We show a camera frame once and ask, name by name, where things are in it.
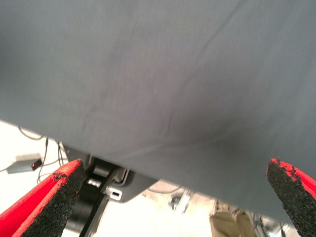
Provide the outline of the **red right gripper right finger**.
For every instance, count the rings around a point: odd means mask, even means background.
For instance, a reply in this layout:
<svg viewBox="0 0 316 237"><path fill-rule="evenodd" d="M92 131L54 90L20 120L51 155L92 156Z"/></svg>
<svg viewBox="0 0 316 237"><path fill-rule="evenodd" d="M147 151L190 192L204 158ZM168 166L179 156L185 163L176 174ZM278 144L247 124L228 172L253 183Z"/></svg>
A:
<svg viewBox="0 0 316 237"><path fill-rule="evenodd" d="M273 158L267 167L267 179L282 202L298 234L316 235L316 181L299 168Z"/></svg>

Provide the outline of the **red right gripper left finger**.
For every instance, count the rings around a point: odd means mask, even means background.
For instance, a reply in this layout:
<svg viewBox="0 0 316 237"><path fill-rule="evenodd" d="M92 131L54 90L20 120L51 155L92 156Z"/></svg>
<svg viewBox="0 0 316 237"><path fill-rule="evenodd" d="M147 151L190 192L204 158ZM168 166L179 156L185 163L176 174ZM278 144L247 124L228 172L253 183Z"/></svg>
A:
<svg viewBox="0 0 316 237"><path fill-rule="evenodd" d="M61 166L0 215L0 235L60 237L84 180L81 159Z"/></svg>

